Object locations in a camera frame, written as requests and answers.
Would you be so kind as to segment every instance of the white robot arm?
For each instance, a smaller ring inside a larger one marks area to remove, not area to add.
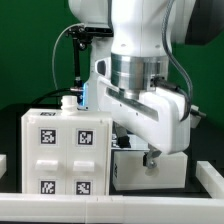
[[[190,118],[181,121],[185,113],[183,95],[154,85],[155,78],[166,80],[168,76],[169,59],[161,31],[168,2],[70,0],[69,4],[82,22],[99,26],[108,23],[112,8],[112,45],[106,41],[108,45],[101,54],[105,59],[92,54],[94,61],[99,60],[96,72],[103,74],[95,77],[99,109],[111,111],[116,123],[148,142],[151,148],[172,154],[188,147]],[[172,35],[172,40],[183,42],[194,3],[195,0],[174,1],[166,32],[169,51],[173,27],[179,35]],[[102,49],[95,48],[95,53]]]

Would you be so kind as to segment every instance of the black cable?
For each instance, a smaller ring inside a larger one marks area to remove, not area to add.
[[[70,92],[70,89],[69,88],[63,88],[63,89],[58,89],[58,90],[49,92],[49,93],[35,99],[33,102],[31,102],[31,105],[39,104],[42,100],[44,100],[48,97],[52,97],[54,94],[58,94],[58,93],[62,93],[62,92]]]
[[[200,116],[201,118],[205,118],[206,117],[205,113],[202,113],[201,111],[198,111],[198,110],[194,110],[192,108],[191,108],[191,114],[193,116]]]

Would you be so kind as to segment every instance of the cable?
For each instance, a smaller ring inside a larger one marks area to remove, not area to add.
[[[182,77],[184,78],[184,80],[187,84],[188,95],[183,90],[180,90],[180,93],[183,94],[185,96],[185,99],[187,100],[186,101],[186,112],[189,115],[190,110],[191,110],[191,102],[192,102],[192,98],[193,98],[193,85],[192,85],[189,75],[187,74],[185,69],[180,65],[180,63],[176,60],[176,58],[173,56],[173,54],[171,53],[171,51],[168,47],[168,44],[167,44],[167,28],[168,28],[169,17],[170,17],[170,13],[171,13],[174,1],[175,0],[169,0],[168,5],[167,5],[166,13],[165,13],[163,23],[162,23],[162,43],[163,43],[164,50],[165,50],[170,62],[180,72],[180,74],[182,75]],[[187,116],[187,114],[182,118],[181,121],[185,120],[187,118],[186,116]]]
[[[34,104],[39,104],[42,100],[48,98],[48,97],[52,97],[54,94],[58,94],[58,93],[62,93],[62,92],[70,92],[70,89],[69,88],[64,88],[64,89],[58,89],[58,90],[55,90],[55,91],[52,91],[52,92],[49,92],[37,99],[35,99],[33,102],[31,102],[31,105],[34,105]]]
[[[58,46],[58,43],[61,39],[61,37],[63,36],[63,34],[68,30],[68,29],[71,29],[75,26],[80,26],[80,25],[83,25],[83,23],[76,23],[76,24],[73,24],[69,27],[67,27],[66,29],[64,29],[61,34],[58,36],[56,42],[55,42],[55,45],[54,45],[54,49],[53,49],[53,54],[52,54],[52,76],[53,76],[53,80],[54,80],[54,86],[55,86],[55,89],[58,90],[58,84],[57,84],[57,79],[56,79],[56,74],[55,74],[55,55],[56,55],[56,50],[57,50],[57,46]]]

